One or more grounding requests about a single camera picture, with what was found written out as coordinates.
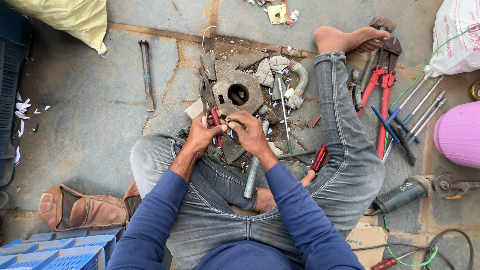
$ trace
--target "gray jeans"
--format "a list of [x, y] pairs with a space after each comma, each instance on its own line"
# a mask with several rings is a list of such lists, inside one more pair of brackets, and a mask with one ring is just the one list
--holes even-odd
[[[346, 237], [378, 193], [385, 168], [350, 99], [345, 55], [318, 55], [314, 65], [322, 128], [331, 158], [330, 164], [305, 189]], [[169, 135], [152, 134], [135, 144], [131, 164], [142, 198], [168, 170], [184, 143]], [[193, 269], [209, 251], [244, 239], [277, 248], [303, 269], [277, 207], [265, 214], [245, 217], [234, 213], [228, 205], [255, 209], [256, 190], [252, 199], [243, 197], [246, 179], [247, 175], [217, 165], [205, 156], [196, 162], [167, 240], [181, 269]]]

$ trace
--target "white wire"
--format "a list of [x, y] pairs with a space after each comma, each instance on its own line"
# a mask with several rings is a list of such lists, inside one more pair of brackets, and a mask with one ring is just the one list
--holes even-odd
[[207, 32], [207, 30], [208, 30], [208, 29], [210, 29], [211, 27], [215, 27], [215, 28], [216, 28], [216, 26], [215, 26], [215, 25], [211, 25], [211, 26], [209, 26], [207, 29], [205, 29], [205, 31], [204, 31], [204, 36], [203, 36], [203, 38], [202, 38], [202, 49], [204, 50], [204, 53], [206, 53], [206, 51], [205, 51], [205, 49], [204, 49], [204, 39], [205, 39], [205, 33], [206, 33], [206, 32]]

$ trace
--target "bare foot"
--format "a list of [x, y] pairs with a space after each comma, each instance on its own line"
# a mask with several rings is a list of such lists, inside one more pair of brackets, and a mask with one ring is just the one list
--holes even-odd
[[366, 52], [375, 50], [382, 46], [382, 42], [390, 39], [390, 33], [387, 31], [379, 31], [373, 27], [362, 27], [352, 33], [343, 33], [342, 31], [322, 26], [317, 29], [313, 35], [313, 39], [318, 48], [318, 53], [326, 53], [332, 51], [340, 51], [348, 53], [352, 50], [358, 52]]
[[[300, 182], [305, 187], [306, 185], [310, 184], [316, 175], [315, 172], [310, 170], [305, 177], [300, 180]], [[255, 212], [259, 214], [263, 214], [268, 212], [270, 209], [276, 206], [275, 201], [273, 200], [273, 194], [268, 188], [258, 188], [257, 191], [257, 206], [255, 207]]]

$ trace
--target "gray floor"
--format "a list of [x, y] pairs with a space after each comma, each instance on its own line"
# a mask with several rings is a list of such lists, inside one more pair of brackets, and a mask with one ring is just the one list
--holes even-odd
[[[312, 35], [318, 27], [329, 25], [350, 32], [367, 26], [376, 14], [389, 16], [398, 23], [394, 36], [399, 38], [403, 47], [396, 68], [398, 81], [392, 88], [393, 100], [412, 82], [432, 52], [432, 28], [440, 4], [441, 1], [437, 0], [348, 0], [342, 7], [351, 8], [341, 9], [338, 1], [289, 0], [290, 11], [300, 11], [299, 21], [284, 29], [280, 25], [271, 25], [263, 8], [241, 0], [108, 1], [110, 23], [104, 39], [108, 49], [104, 58], [68, 34], [37, 23], [36, 43], [31, 59], [24, 66], [20, 84], [22, 97], [32, 100], [28, 112], [31, 119], [25, 121], [20, 163], [11, 183], [3, 188], [11, 196], [7, 207], [34, 210], [41, 193], [60, 183], [84, 194], [122, 197], [133, 181], [129, 160], [134, 143], [150, 133], [175, 135], [190, 124], [183, 111], [199, 97], [196, 69], [201, 64], [201, 36], [209, 25], [218, 27], [206, 32], [206, 37], [213, 37], [206, 38], [207, 48], [213, 48], [215, 43], [235, 40], [237, 46], [252, 49], [265, 44], [292, 46], [313, 56]], [[139, 39], [150, 42], [154, 112], [146, 112], [144, 106]], [[365, 54], [350, 53], [347, 56], [348, 70], [353, 67], [363, 69], [366, 59]], [[319, 114], [312, 57], [301, 63], [309, 71], [310, 78], [304, 94], [306, 101], [289, 118], [290, 134], [298, 141], [296, 149], [318, 149], [324, 143], [321, 124], [313, 129], [306, 128]], [[449, 98], [441, 113], [469, 102], [465, 89], [479, 77], [478, 71], [447, 76], [436, 91], [446, 90]], [[414, 100], [419, 100], [434, 82], [434, 79], [427, 81]], [[369, 104], [380, 105], [380, 101], [381, 91], [377, 89]], [[46, 105], [52, 107], [43, 111]], [[415, 106], [416, 103], [412, 102], [404, 110], [411, 111]], [[36, 108], [41, 114], [33, 114]], [[439, 155], [433, 144], [432, 128], [440, 115], [435, 116], [420, 136], [422, 143], [412, 146], [417, 165], [409, 166], [400, 148], [392, 150], [385, 164], [387, 176], [381, 193], [416, 174], [449, 172], [453, 174], [454, 182], [479, 180], [480, 170], [455, 165]], [[406, 113], [402, 112], [401, 116], [406, 117]], [[376, 116], [371, 110], [365, 110], [360, 119], [369, 138], [376, 142]], [[35, 134], [31, 130], [36, 123], [40, 123], [40, 128]], [[282, 129], [282, 126], [277, 124], [273, 129]], [[276, 143], [282, 148], [280, 140]], [[302, 157], [301, 160], [309, 163], [311, 157]], [[437, 195], [413, 202], [387, 215], [391, 230], [389, 241], [426, 245], [443, 229], [459, 228], [470, 235], [478, 250], [480, 213], [476, 209], [479, 200], [479, 191], [472, 191], [461, 200], [445, 200]], [[15, 219], [30, 218], [37, 222], [34, 215], [18, 215], [14, 210], [6, 213], [4, 228], [14, 226]], [[3, 231], [4, 239], [28, 237], [39, 232], [38, 226]], [[439, 247], [458, 269], [464, 269], [468, 256], [464, 240], [457, 234], [452, 236], [445, 238]], [[400, 255], [408, 249], [392, 250]], [[418, 263], [419, 260], [417, 255], [406, 262]], [[475, 262], [480, 265], [479, 259], [476, 258]], [[438, 267], [436, 269], [444, 269], [440, 259], [436, 259], [433, 265]], [[408, 268], [396, 266], [395, 269]]]

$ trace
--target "man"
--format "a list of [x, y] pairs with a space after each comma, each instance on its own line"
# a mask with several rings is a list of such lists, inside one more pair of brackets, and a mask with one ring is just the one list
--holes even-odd
[[[244, 111], [229, 115], [228, 127], [260, 160], [270, 186], [256, 189], [252, 199], [243, 197], [245, 174], [204, 156], [213, 137], [227, 130], [225, 122], [208, 129], [196, 117], [186, 142], [163, 134], [139, 140], [131, 163], [143, 202], [108, 268], [163, 269], [166, 244], [182, 270], [364, 269], [344, 237], [379, 191], [385, 169], [350, 100], [345, 53], [373, 50], [382, 45], [374, 39], [389, 38], [372, 27], [315, 32], [322, 129], [331, 156], [316, 178], [310, 171], [296, 181], [270, 150], [260, 121]], [[237, 215], [229, 204], [260, 215]]]

